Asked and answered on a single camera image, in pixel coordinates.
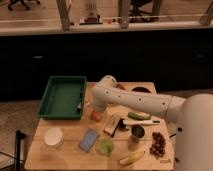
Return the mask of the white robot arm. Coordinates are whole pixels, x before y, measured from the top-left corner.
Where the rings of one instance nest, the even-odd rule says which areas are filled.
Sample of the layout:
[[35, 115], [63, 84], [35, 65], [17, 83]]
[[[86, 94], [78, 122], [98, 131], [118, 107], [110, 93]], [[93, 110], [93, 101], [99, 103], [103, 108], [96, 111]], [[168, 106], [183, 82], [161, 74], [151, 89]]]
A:
[[174, 171], [213, 171], [213, 94], [189, 98], [117, 88], [117, 80], [104, 76], [92, 89], [92, 105], [104, 112], [109, 103], [120, 104], [177, 124]]

